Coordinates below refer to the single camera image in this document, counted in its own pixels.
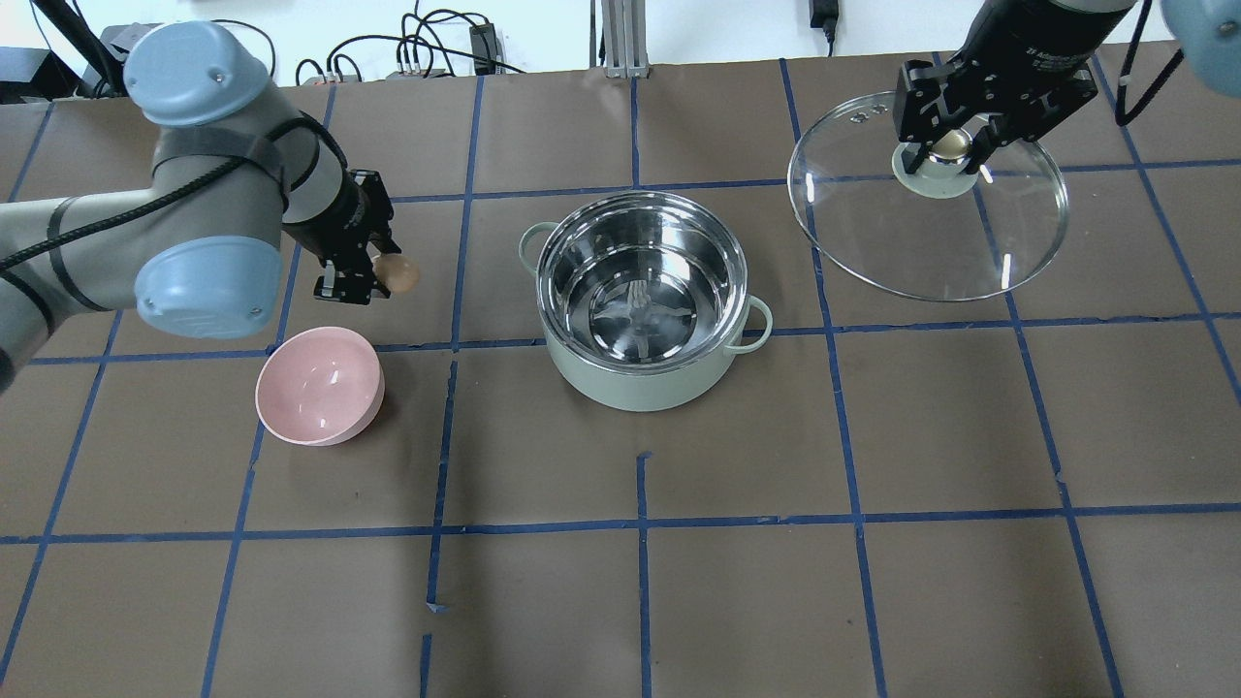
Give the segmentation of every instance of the stainless steel pot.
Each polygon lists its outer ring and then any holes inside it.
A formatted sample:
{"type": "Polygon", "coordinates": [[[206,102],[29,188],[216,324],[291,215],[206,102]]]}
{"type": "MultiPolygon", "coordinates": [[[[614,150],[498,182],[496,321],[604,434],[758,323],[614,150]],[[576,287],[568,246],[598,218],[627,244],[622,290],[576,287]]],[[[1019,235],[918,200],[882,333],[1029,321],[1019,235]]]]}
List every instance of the stainless steel pot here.
{"type": "Polygon", "coordinates": [[[537,282],[547,348],[588,397],[630,411],[674,407],[710,389],[737,354],[771,335],[766,303],[746,292],[746,258],[728,229],[674,194],[627,191],[539,224],[517,246],[537,282]],[[537,265],[531,238],[551,232],[537,265]],[[751,308],[762,337],[736,344],[751,308]]]}

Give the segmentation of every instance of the cable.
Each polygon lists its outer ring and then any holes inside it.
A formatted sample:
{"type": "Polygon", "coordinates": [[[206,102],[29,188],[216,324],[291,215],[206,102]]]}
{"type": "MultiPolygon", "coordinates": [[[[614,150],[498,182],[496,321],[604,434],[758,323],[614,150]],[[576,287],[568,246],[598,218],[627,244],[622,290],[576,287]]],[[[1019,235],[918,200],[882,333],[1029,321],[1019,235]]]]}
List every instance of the cable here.
{"type": "Polygon", "coordinates": [[[457,51],[457,50],[453,50],[453,48],[443,48],[441,46],[433,46],[427,40],[419,39],[419,37],[414,37],[414,36],[403,36],[402,37],[402,36],[392,36],[390,34],[364,34],[361,36],[354,36],[351,39],[346,39],[345,41],[341,41],[340,43],[338,43],[336,47],[331,50],[331,53],[329,53],[329,56],[335,57],[335,55],[341,48],[344,48],[345,46],[349,46],[350,43],[354,43],[355,41],[366,41],[366,40],[370,40],[370,39],[382,39],[382,40],[386,40],[386,41],[413,41],[416,45],[424,46],[424,47],[427,47],[427,48],[429,48],[432,51],[441,51],[441,52],[443,52],[446,55],[450,53],[453,56],[463,56],[465,58],[475,58],[475,60],[479,60],[479,61],[489,61],[489,62],[495,63],[496,66],[499,66],[501,68],[505,68],[508,71],[513,71],[515,73],[525,73],[526,72],[526,71],[524,71],[524,70],[521,70],[521,68],[519,68],[516,66],[510,66],[509,63],[505,63],[505,62],[501,62],[501,61],[496,61],[494,58],[488,58],[486,56],[479,56],[478,53],[469,53],[469,52],[465,52],[465,51],[457,51]]]}
{"type": "Polygon", "coordinates": [[[344,73],[340,72],[340,60],[341,58],[349,61],[349,65],[354,66],[354,73],[357,75],[357,82],[362,82],[362,71],[361,71],[361,68],[357,67],[357,61],[350,58],[349,56],[346,56],[344,53],[336,53],[336,62],[333,63],[333,66],[336,68],[336,79],[339,79],[340,82],[345,82],[345,76],[344,76],[344,73]]]}
{"type": "Polygon", "coordinates": [[[293,71],[293,82],[302,84],[302,66],[307,63],[310,63],[310,66],[314,67],[314,72],[319,73],[319,77],[323,78],[324,83],[328,82],[328,76],[323,72],[323,67],[319,66],[319,62],[314,58],[302,58],[302,62],[298,63],[298,68],[293,71]]]}
{"type": "MultiPolygon", "coordinates": [[[[340,166],[347,169],[349,165],[347,161],[345,160],[345,154],[340,150],[340,145],[331,137],[331,134],[328,133],[328,129],[324,128],[323,124],[307,116],[305,112],[303,112],[302,116],[295,119],[289,119],[287,122],[280,123],[279,125],[269,130],[263,138],[274,142],[297,128],[305,128],[319,135],[319,138],[321,138],[324,143],[326,143],[328,148],[333,152],[333,154],[336,155],[336,159],[340,160],[340,166]]],[[[56,237],[42,240],[40,242],[36,242],[35,245],[31,245],[30,247],[26,247],[25,250],[19,250],[17,252],[9,255],[4,260],[0,260],[0,272],[6,272],[22,262],[32,260],[46,252],[51,252],[57,247],[63,247],[69,242],[74,242],[82,240],[83,237],[94,235],[97,232],[103,232],[105,230],[125,225],[143,216],[154,214],[160,209],[166,209],[168,206],[190,196],[191,194],[218,181],[225,175],[241,168],[247,161],[248,160],[246,160],[244,158],[228,158],[228,161],[216,166],[215,169],[207,171],[204,175],[200,175],[190,180],[189,183],[174,189],[172,191],[169,191],[168,194],[160,196],[159,199],[154,199],[151,201],[148,201],[146,204],[143,204],[141,206],[137,206],[128,211],[103,219],[102,221],[96,221],[93,224],[87,224],[84,226],[76,227],[68,232],[57,235],[56,237]]]]}
{"type": "Polygon", "coordinates": [[[181,199],[185,199],[186,196],[207,186],[208,184],[217,181],[226,174],[242,166],[246,160],[242,158],[231,158],[227,163],[215,168],[207,174],[201,175],[194,180],[190,180],[189,184],[174,189],[172,191],[165,194],[164,196],[160,196],[159,199],[155,199],[153,201],[148,201],[146,204],[143,204],[137,209],[130,209],[123,214],[117,214],[115,216],[104,219],[102,221],[96,221],[93,224],[87,224],[84,226],[76,227],[68,232],[57,235],[56,237],[48,240],[40,241],[19,252],[14,252],[12,255],[9,255],[2,261],[0,261],[0,271],[9,271],[12,267],[16,267],[17,265],[27,260],[37,257],[45,252],[51,252],[57,247],[68,245],[69,242],[81,240],[88,235],[94,235],[97,232],[102,232],[104,230],[109,230],[128,224],[130,221],[138,220],[145,215],[154,214],[160,209],[164,209],[171,204],[180,201],[181,199]]]}
{"type": "Polygon", "coordinates": [[[246,22],[240,21],[240,20],[211,20],[211,21],[216,22],[217,25],[237,25],[237,26],[243,26],[243,27],[247,27],[247,29],[252,29],[252,30],[257,31],[258,34],[263,35],[263,39],[267,40],[267,47],[272,50],[272,67],[268,68],[267,76],[271,77],[271,78],[276,77],[276,42],[272,41],[272,37],[266,31],[258,29],[257,26],[254,26],[252,24],[246,24],[246,22]]]}
{"type": "MultiPolygon", "coordinates": [[[[406,20],[411,20],[411,19],[418,22],[418,26],[413,30],[413,36],[417,37],[422,32],[422,30],[426,29],[428,32],[431,32],[431,37],[436,40],[436,43],[438,43],[441,48],[444,47],[444,41],[442,39],[439,39],[439,34],[437,34],[436,30],[429,24],[427,24],[426,20],[423,20],[422,17],[419,17],[416,14],[406,12],[406,14],[401,15],[401,36],[410,36],[410,31],[406,29],[406,20]]],[[[401,46],[397,46],[397,50],[401,50],[405,46],[406,46],[406,43],[401,42],[401,46]]],[[[433,50],[428,50],[427,53],[429,55],[429,58],[428,58],[429,65],[427,66],[426,72],[422,73],[423,77],[429,76],[431,75],[431,68],[436,65],[436,53],[434,53],[434,51],[433,50]]],[[[413,57],[414,58],[418,57],[417,43],[414,43],[413,57]]],[[[447,57],[446,57],[444,62],[448,65],[448,68],[447,68],[448,70],[448,75],[455,77],[457,76],[457,70],[453,68],[452,61],[448,61],[447,57]]]]}
{"type": "Polygon", "coordinates": [[[467,22],[469,22],[469,26],[478,26],[478,22],[474,21],[474,20],[472,20],[472,19],[469,19],[469,15],[478,15],[478,16],[483,17],[483,21],[486,21],[486,16],[479,15],[478,12],[458,12],[457,10],[444,10],[444,9],[432,10],[432,11],[427,12],[427,16],[422,17],[422,21],[427,22],[428,25],[434,25],[434,24],[447,22],[449,20],[455,20],[455,19],[460,17],[460,19],[465,20],[467,22]],[[431,19],[431,17],[434,17],[436,15],[448,15],[448,16],[444,17],[444,19],[442,19],[442,20],[433,20],[433,19],[431,19]]]}
{"type": "Polygon", "coordinates": [[[594,0],[591,0],[591,60],[586,63],[588,67],[594,67],[594,37],[598,35],[594,27],[594,0]]]}
{"type": "Polygon", "coordinates": [[[38,21],[38,12],[35,11],[35,0],[30,0],[30,16],[35,17],[35,27],[38,29],[38,35],[43,37],[43,43],[47,45],[47,52],[52,55],[52,62],[56,63],[56,72],[61,73],[61,79],[65,82],[65,86],[68,87],[73,84],[74,79],[71,79],[69,76],[65,75],[63,62],[58,56],[56,56],[56,51],[52,50],[52,42],[48,41],[47,35],[43,34],[43,25],[38,21]]]}
{"type": "Polygon", "coordinates": [[[1147,104],[1154,99],[1164,83],[1168,82],[1168,78],[1172,77],[1172,73],[1176,71],[1176,66],[1180,66],[1180,62],[1185,60],[1185,53],[1178,48],[1163,70],[1159,71],[1159,75],[1155,76],[1150,87],[1138,98],[1138,103],[1133,106],[1133,109],[1129,112],[1124,111],[1124,101],[1129,92],[1129,72],[1133,70],[1133,60],[1138,55],[1138,42],[1142,40],[1142,32],[1147,27],[1147,16],[1150,15],[1150,5],[1153,5],[1153,0],[1144,0],[1142,4],[1142,11],[1138,14],[1138,24],[1133,27],[1133,39],[1129,40],[1129,50],[1124,53],[1124,65],[1121,66],[1121,78],[1117,81],[1116,87],[1116,125],[1129,125],[1133,119],[1138,118],[1138,114],[1147,108],[1147,104]]]}
{"type": "MultiPolygon", "coordinates": [[[[82,7],[78,6],[77,0],[73,0],[73,11],[77,12],[78,17],[82,20],[82,24],[86,26],[87,31],[91,32],[91,35],[93,36],[94,35],[94,30],[92,30],[91,29],[91,24],[86,21],[86,15],[82,14],[82,7]]],[[[42,34],[43,32],[43,27],[38,27],[38,32],[42,34]]],[[[103,41],[102,40],[96,41],[94,42],[94,55],[96,55],[97,58],[99,58],[99,65],[101,66],[107,66],[108,65],[108,56],[107,56],[107,53],[108,53],[108,50],[107,50],[107,47],[104,47],[103,41]]],[[[112,83],[109,83],[107,81],[108,81],[108,77],[101,73],[99,75],[99,82],[97,82],[94,84],[94,88],[91,91],[91,98],[92,99],[99,99],[101,97],[104,97],[104,94],[103,94],[103,92],[102,92],[102,89],[99,87],[101,83],[105,83],[105,84],[108,84],[108,87],[112,88],[110,93],[107,94],[108,97],[119,97],[120,96],[120,92],[117,89],[117,87],[114,87],[112,83]]]]}

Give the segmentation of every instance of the power adapter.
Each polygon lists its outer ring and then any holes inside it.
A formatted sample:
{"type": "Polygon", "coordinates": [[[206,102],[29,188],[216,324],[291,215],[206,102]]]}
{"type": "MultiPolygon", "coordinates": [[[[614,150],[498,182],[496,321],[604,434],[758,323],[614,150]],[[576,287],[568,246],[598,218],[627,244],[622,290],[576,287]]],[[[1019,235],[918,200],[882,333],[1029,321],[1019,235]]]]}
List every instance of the power adapter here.
{"type": "Polygon", "coordinates": [[[810,27],[822,29],[828,37],[828,56],[836,50],[836,24],[840,21],[840,0],[810,0],[810,27]]]}
{"type": "Polygon", "coordinates": [[[496,61],[503,61],[500,55],[500,37],[495,34],[495,25],[485,22],[469,27],[469,43],[474,53],[474,75],[495,75],[499,72],[496,61]]]}

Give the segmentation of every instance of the light blue robot joint cap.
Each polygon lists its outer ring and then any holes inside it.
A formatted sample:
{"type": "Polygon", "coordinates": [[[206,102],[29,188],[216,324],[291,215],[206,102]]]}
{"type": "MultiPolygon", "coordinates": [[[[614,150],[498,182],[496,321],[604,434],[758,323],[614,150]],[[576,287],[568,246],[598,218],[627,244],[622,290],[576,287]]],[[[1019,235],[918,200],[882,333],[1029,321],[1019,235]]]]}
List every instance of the light blue robot joint cap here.
{"type": "Polygon", "coordinates": [[[1241,0],[1163,0],[1162,6],[1198,79],[1241,97],[1241,0]]]}
{"type": "Polygon", "coordinates": [[[182,242],[138,272],[138,314],[155,329],[180,337],[249,337],[272,318],[283,266],[276,247],[253,237],[217,235],[182,242]]]}
{"type": "Polygon", "coordinates": [[[170,128],[211,123],[238,112],[271,79],[225,27],[206,21],[156,27],[125,61],[125,89],[151,122],[170,128]]]}

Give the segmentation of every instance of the grid line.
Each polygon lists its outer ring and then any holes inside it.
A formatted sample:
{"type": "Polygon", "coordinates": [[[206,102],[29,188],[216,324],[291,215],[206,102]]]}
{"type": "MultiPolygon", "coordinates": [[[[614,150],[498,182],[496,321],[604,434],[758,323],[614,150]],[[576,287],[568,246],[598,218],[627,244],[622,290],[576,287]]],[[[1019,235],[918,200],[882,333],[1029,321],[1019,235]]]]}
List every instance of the grid line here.
{"type": "Polygon", "coordinates": [[[650,451],[638,456],[638,622],[642,648],[642,698],[652,698],[654,688],[650,678],[650,559],[647,525],[647,463],[650,451]]]}
{"type": "MultiPolygon", "coordinates": [[[[470,210],[474,201],[474,171],[478,166],[478,138],[483,114],[483,94],[486,86],[485,76],[478,76],[474,84],[474,109],[470,116],[469,152],[465,160],[465,194],[462,205],[462,232],[457,247],[457,279],[453,288],[453,330],[449,349],[455,355],[460,351],[460,315],[465,288],[465,260],[469,255],[470,210]]],[[[444,396],[444,420],[439,437],[439,472],[436,478],[436,508],[432,519],[431,553],[427,561],[427,609],[439,614],[447,609],[439,604],[439,554],[443,544],[444,505],[448,498],[448,467],[453,441],[453,410],[457,399],[457,370],[454,358],[448,366],[448,386],[444,396]]]]}
{"type": "Polygon", "coordinates": [[[418,698],[427,698],[431,689],[431,633],[422,636],[422,653],[418,656],[418,698]]]}
{"type": "MultiPolygon", "coordinates": [[[[30,142],[30,150],[26,152],[26,159],[21,163],[21,169],[17,170],[17,179],[12,183],[12,189],[9,191],[9,202],[12,204],[17,200],[17,193],[21,190],[21,185],[26,181],[26,173],[30,171],[30,165],[35,161],[35,153],[38,150],[38,144],[43,140],[43,133],[47,130],[47,122],[52,120],[52,109],[56,108],[56,102],[48,102],[47,108],[43,109],[43,118],[38,122],[38,128],[35,130],[35,138],[30,142]]],[[[4,678],[4,673],[0,672],[0,679],[4,678]]]]}
{"type": "Polygon", "coordinates": [[[439,437],[439,476],[436,478],[436,510],[431,524],[431,558],[427,563],[427,607],[439,612],[439,546],[444,533],[444,503],[448,498],[448,462],[453,445],[453,411],[457,400],[457,359],[448,366],[444,396],[444,426],[439,437]]]}
{"type": "MultiPolygon", "coordinates": [[[[1195,169],[1195,168],[1231,168],[1241,166],[1241,159],[1237,158],[1222,158],[1217,160],[1173,160],[1167,163],[1143,163],[1145,169],[1195,169]]],[[[1111,171],[1136,171],[1137,165],[1132,163],[1117,163],[1117,164],[1103,164],[1103,165],[1061,165],[1060,171],[1064,173],[1111,173],[1111,171]]],[[[1029,173],[1016,171],[1016,170],[990,170],[992,176],[1028,176],[1029,173]]],[[[870,174],[870,175],[840,175],[840,176],[824,176],[823,181],[848,184],[855,181],[891,181],[896,179],[890,174],[870,174]]],[[[722,179],[722,180],[707,180],[707,181],[665,181],[665,183],[649,183],[649,184],[625,184],[625,185],[612,185],[612,186],[580,186],[570,189],[516,189],[506,191],[477,191],[473,194],[475,200],[483,199],[529,199],[539,196],[575,196],[575,195],[587,195],[587,194],[613,194],[617,191],[625,191],[630,189],[640,189],[645,191],[659,191],[659,190],[685,190],[685,189],[733,189],[733,188],[748,188],[748,186],[784,186],[787,180],[778,178],[766,178],[766,179],[722,179]]],[[[463,201],[465,199],[464,194],[414,194],[406,196],[392,196],[393,204],[427,204],[436,201],[463,201]]]]}
{"type": "MultiPolygon", "coordinates": [[[[788,61],[779,60],[781,79],[784,83],[784,97],[788,102],[788,118],[793,128],[793,143],[802,140],[802,125],[797,118],[797,99],[793,94],[793,83],[788,75],[788,61]]],[[[818,238],[814,225],[814,211],[805,210],[807,224],[810,235],[818,238]]],[[[884,673],[884,655],[879,637],[879,619],[875,614],[875,591],[870,580],[870,555],[866,550],[866,522],[861,509],[861,497],[858,491],[858,472],[854,467],[853,441],[849,436],[849,415],[845,409],[844,386],[840,380],[840,363],[836,354],[836,339],[831,323],[831,308],[828,304],[827,292],[823,282],[823,260],[818,247],[810,247],[810,260],[814,266],[815,292],[819,299],[819,310],[823,314],[823,337],[828,345],[828,370],[831,374],[831,392],[836,409],[836,421],[840,428],[840,450],[844,455],[845,479],[849,484],[849,510],[853,517],[854,543],[858,550],[858,571],[861,585],[862,610],[866,615],[866,635],[870,641],[870,658],[875,672],[875,691],[879,698],[887,698],[887,679],[884,673]]]]}
{"type": "MultiPolygon", "coordinates": [[[[336,103],[336,86],[328,88],[328,104],[324,107],[323,127],[331,124],[333,108],[336,103]]],[[[276,340],[268,345],[268,354],[274,353],[284,343],[288,332],[289,310],[293,306],[293,289],[297,287],[298,263],[302,258],[302,245],[293,246],[293,260],[289,262],[288,278],[284,281],[284,297],[280,302],[280,319],[276,328],[276,340]]],[[[223,637],[225,620],[228,616],[228,600],[232,596],[233,578],[237,573],[237,558],[241,554],[243,533],[246,532],[246,515],[249,512],[251,496],[254,492],[254,465],[258,462],[263,450],[263,435],[266,427],[262,420],[256,420],[254,440],[251,446],[249,463],[246,467],[246,477],[242,482],[241,501],[237,503],[237,518],[233,523],[232,535],[228,542],[228,559],[225,563],[223,579],[220,582],[220,600],[216,602],[216,616],[211,626],[211,642],[207,645],[207,659],[202,669],[202,688],[200,698],[210,698],[211,684],[216,676],[216,659],[220,656],[220,642],[223,637]]]]}
{"type": "MultiPolygon", "coordinates": [[[[120,318],[123,314],[124,310],[117,310],[112,318],[112,328],[108,330],[108,343],[103,349],[105,356],[112,351],[112,347],[117,340],[117,332],[120,330],[120,318]]],[[[78,420],[77,431],[73,433],[73,445],[69,447],[69,455],[65,460],[65,469],[61,472],[61,479],[56,486],[56,497],[52,499],[52,505],[47,512],[47,522],[43,524],[43,533],[35,551],[35,560],[30,565],[26,586],[22,590],[21,601],[17,604],[17,612],[14,614],[4,655],[0,656],[0,686],[4,686],[5,676],[9,673],[9,664],[12,662],[14,650],[17,647],[17,637],[21,635],[21,625],[26,620],[26,611],[30,610],[30,600],[35,594],[35,585],[38,582],[38,573],[43,568],[43,558],[47,555],[47,546],[56,528],[56,518],[60,515],[61,504],[65,503],[65,493],[68,491],[69,478],[73,476],[73,466],[77,465],[77,457],[82,448],[82,440],[91,424],[91,411],[94,410],[94,402],[99,397],[99,386],[103,384],[103,374],[107,370],[107,364],[99,364],[99,368],[94,371],[91,392],[87,395],[86,405],[82,407],[82,417],[78,420]]]]}
{"type": "MultiPolygon", "coordinates": [[[[937,66],[941,65],[938,51],[932,53],[932,58],[937,66]]],[[[974,199],[974,206],[978,210],[978,219],[983,226],[983,232],[987,236],[987,245],[992,252],[992,263],[999,267],[1000,250],[995,242],[995,233],[992,229],[990,216],[987,212],[987,204],[983,201],[983,194],[979,188],[975,186],[972,190],[972,195],[974,199]]],[[[1069,494],[1069,486],[1064,479],[1060,451],[1056,447],[1056,440],[1051,432],[1051,421],[1047,419],[1047,407],[1042,400],[1042,390],[1039,385],[1037,371],[1035,370],[1034,360],[1030,356],[1030,347],[1025,338],[1025,327],[1011,291],[1006,291],[1004,293],[1004,303],[1008,307],[1013,334],[1016,338],[1018,350],[1021,355],[1021,364],[1025,369],[1026,381],[1030,385],[1030,396],[1034,400],[1035,414],[1039,417],[1039,428],[1042,432],[1042,440],[1047,450],[1047,460],[1050,461],[1052,477],[1056,481],[1056,489],[1060,494],[1062,515],[1066,525],[1069,527],[1069,538],[1072,544],[1073,558],[1077,561],[1077,571],[1082,580],[1082,589],[1086,594],[1086,606],[1090,611],[1091,622],[1095,627],[1095,636],[1098,641],[1100,652],[1103,658],[1103,668],[1107,672],[1107,679],[1112,688],[1113,698],[1123,698],[1124,688],[1121,684],[1119,671],[1116,666],[1116,658],[1112,655],[1112,643],[1108,640],[1107,626],[1103,622],[1103,614],[1098,605],[1098,596],[1095,591],[1095,580],[1090,571],[1090,561],[1086,559],[1086,549],[1082,544],[1081,530],[1077,527],[1077,518],[1073,514],[1072,498],[1069,494]]]]}
{"type": "MultiPolygon", "coordinates": [[[[1216,320],[1237,320],[1241,319],[1241,312],[1225,312],[1225,313],[1210,313],[1210,317],[1216,320]]],[[[1100,317],[1078,317],[1078,318],[1044,318],[1044,319],[1030,319],[1023,318],[1021,324],[1025,327],[1045,328],[1045,327],[1082,327],[1082,325],[1112,325],[1112,324],[1148,324],[1148,323],[1185,323],[1185,322],[1203,322],[1203,317],[1199,313],[1184,313],[1179,315],[1117,315],[1112,318],[1100,318],[1100,317]]],[[[933,323],[910,323],[910,324],[854,324],[854,325],[835,325],[831,328],[834,334],[854,334],[854,333],[877,333],[877,332],[944,332],[944,330],[962,330],[962,329],[995,329],[995,328],[1009,328],[1013,327],[1011,320],[954,320],[954,322],[933,322],[933,323]]],[[[773,337],[807,337],[823,334],[825,330],[822,327],[783,327],[772,330],[773,337]]],[[[758,337],[762,334],[757,329],[747,329],[743,332],[746,337],[758,337]]],[[[459,350],[478,350],[478,349],[505,349],[513,347],[545,347],[547,339],[544,337],[521,337],[513,339],[477,339],[460,342],[458,345],[459,350]]],[[[56,366],[56,365],[81,365],[81,364],[122,364],[122,363],[141,363],[141,361],[190,361],[190,360],[220,360],[220,359],[257,359],[267,356],[272,353],[276,344],[269,345],[267,349],[236,349],[236,350],[222,350],[222,351],[169,351],[169,353],[156,353],[156,354],[110,354],[108,356],[38,356],[31,359],[31,365],[38,366],[56,366]]],[[[443,351],[450,350],[450,342],[427,342],[423,344],[374,344],[372,345],[379,353],[395,353],[395,351],[443,351]]]]}
{"type": "Polygon", "coordinates": [[[469,253],[469,217],[474,204],[474,169],[478,160],[478,127],[483,111],[483,87],[485,76],[478,76],[474,87],[474,117],[469,132],[469,154],[465,160],[465,195],[462,199],[462,235],[457,246],[457,281],[453,288],[453,335],[452,349],[455,354],[462,338],[462,302],[465,294],[465,257],[469,253]]]}
{"type": "MultiPolygon", "coordinates": [[[[1189,502],[1164,504],[1107,504],[1073,507],[1076,517],[1121,518],[1162,515],[1241,514],[1241,502],[1189,502]]],[[[1065,515],[1064,507],[1034,509],[946,509],[925,512],[869,512],[866,523],[938,523],[1050,519],[1065,515]]],[[[686,529],[686,528],[755,528],[787,525],[853,525],[851,513],[838,514],[768,514],[748,517],[669,517],[645,519],[587,519],[527,524],[458,524],[441,528],[441,535],[531,535],[545,533],[585,533],[597,530],[686,529]]],[[[350,538],[431,538],[429,525],[392,525],[316,529],[249,529],[242,540],[336,540],[350,538]]],[[[60,533],[52,534],[51,545],[124,545],[128,543],[197,543],[231,540],[231,530],[172,530],[155,533],[60,533]]],[[[40,535],[0,537],[0,546],[38,545],[40,535]]]]}
{"type": "Polygon", "coordinates": [[[632,184],[634,189],[642,186],[642,178],[639,176],[639,158],[638,158],[638,78],[629,78],[629,152],[630,163],[629,170],[632,175],[632,184]]]}
{"type": "MultiPolygon", "coordinates": [[[[1107,96],[1107,102],[1114,111],[1116,97],[1112,94],[1112,86],[1108,83],[1107,76],[1103,72],[1103,65],[1100,62],[1097,55],[1091,60],[1095,62],[1095,68],[1100,75],[1100,84],[1103,87],[1103,94],[1107,96]]],[[[1220,337],[1220,332],[1215,327],[1215,320],[1211,318],[1211,312],[1206,307],[1206,298],[1203,297],[1203,292],[1198,287],[1198,282],[1194,279],[1194,272],[1189,268],[1189,261],[1185,258],[1185,253],[1181,251],[1180,243],[1176,241],[1176,233],[1173,231],[1172,224],[1168,221],[1168,215],[1164,212],[1163,205],[1159,202],[1155,188],[1150,184],[1150,175],[1147,174],[1145,164],[1142,161],[1142,155],[1138,154],[1138,147],[1133,142],[1133,135],[1129,133],[1129,128],[1121,127],[1121,135],[1124,137],[1124,145],[1129,149],[1129,155],[1133,158],[1133,165],[1138,170],[1138,178],[1142,179],[1142,188],[1145,189],[1147,197],[1150,200],[1150,206],[1154,207],[1155,217],[1159,219],[1159,226],[1163,229],[1164,236],[1168,238],[1168,246],[1172,247],[1172,253],[1176,257],[1176,265],[1180,267],[1181,276],[1185,278],[1185,284],[1189,286],[1189,292],[1194,296],[1194,303],[1198,306],[1198,312],[1201,314],[1203,322],[1206,323],[1206,332],[1211,335],[1211,343],[1215,344],[1215,351],[1220,355],[1220,363],[1224,364],[1224,375],[1227,376],[1229,384],[1232,388],[1232,396],[1236,399],[1237,405],[1241,405],[1241,383],[1237,381],[1237,374],[1232,368],[1232,361],[1229,359],[1229,351],[1224,347],[1224,339],[1220,337]]]]}

